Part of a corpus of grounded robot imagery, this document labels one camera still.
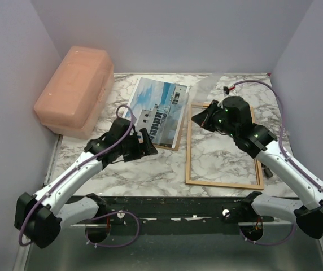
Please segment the clear acrylic sheet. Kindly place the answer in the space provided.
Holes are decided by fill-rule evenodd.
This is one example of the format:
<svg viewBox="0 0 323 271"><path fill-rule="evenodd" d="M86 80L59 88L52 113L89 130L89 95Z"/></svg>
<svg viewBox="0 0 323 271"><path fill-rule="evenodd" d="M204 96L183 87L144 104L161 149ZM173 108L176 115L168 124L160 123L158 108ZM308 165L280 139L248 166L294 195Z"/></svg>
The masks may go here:
<svg viewBox="0 0 323 271"><path fill-rule="evenodd" d="M223 72L213 73L194 84L189 90L188 104L206 102L223 75Z"/></svg>

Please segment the photo of white building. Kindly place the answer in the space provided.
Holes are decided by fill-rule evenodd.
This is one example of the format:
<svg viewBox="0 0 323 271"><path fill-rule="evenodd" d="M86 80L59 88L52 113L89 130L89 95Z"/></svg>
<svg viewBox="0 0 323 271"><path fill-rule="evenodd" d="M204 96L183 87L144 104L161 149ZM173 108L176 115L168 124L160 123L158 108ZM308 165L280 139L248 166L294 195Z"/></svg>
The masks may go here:
<svg viewBox="0 0 323 271"><path fill-rule="evenodd" d="M189 90L186 85L141 77L128 102L131 111L123 117L133 114L135 129L145 128L155 147L177 151Z"/></svg>

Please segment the brown wooden picture frame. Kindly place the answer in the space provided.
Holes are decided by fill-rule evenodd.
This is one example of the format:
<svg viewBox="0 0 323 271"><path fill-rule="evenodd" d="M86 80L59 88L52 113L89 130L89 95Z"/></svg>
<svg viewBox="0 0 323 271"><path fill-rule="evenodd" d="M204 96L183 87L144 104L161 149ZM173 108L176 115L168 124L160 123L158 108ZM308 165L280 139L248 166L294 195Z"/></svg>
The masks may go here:
<svg viewBox="0 0 323 271"><path fill-rule="evenodd" d="M263 190L261 163L239 150L233 140L208 132L191 121L191 117L208 104L189 107L186 141L186 180L188 185Z"/></svg>

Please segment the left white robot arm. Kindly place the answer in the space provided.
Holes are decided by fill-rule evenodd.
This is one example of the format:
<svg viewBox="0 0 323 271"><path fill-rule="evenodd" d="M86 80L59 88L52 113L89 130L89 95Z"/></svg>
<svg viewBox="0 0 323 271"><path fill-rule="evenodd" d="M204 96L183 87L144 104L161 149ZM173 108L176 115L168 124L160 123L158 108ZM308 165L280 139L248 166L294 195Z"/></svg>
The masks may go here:
<svg viewBox="0 0 323 271"><path fill-rule="evenodd" d="M88 141L76 161L56 180L32 195L18 197L14 226L19 230L19 244L25 247L23 237L27 237L38 248L46 248L67 226L88 219L102 222L106 209L95 196L72 204L68 200L117 158L129 162L157 153L146 128L136 130L132 121L116 118L108 132Z"/></svg>

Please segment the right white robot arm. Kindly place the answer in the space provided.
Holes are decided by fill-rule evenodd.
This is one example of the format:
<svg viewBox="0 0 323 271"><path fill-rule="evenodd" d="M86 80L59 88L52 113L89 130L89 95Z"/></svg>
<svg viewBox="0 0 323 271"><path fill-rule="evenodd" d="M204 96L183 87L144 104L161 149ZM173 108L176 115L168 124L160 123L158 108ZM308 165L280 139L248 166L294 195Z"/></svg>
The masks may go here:
<svg viewBox="0 0 323 271"><path fill-rule="evenodd" d="M271 169L298 196L291 200L250 193L240 208L245 220L280 218L296 223L311 238L323 236L323 181L290 155L268 128L253 121L250 105L243 98L213 100L190 120L204 130L232 138L240 150Z"/></svg>

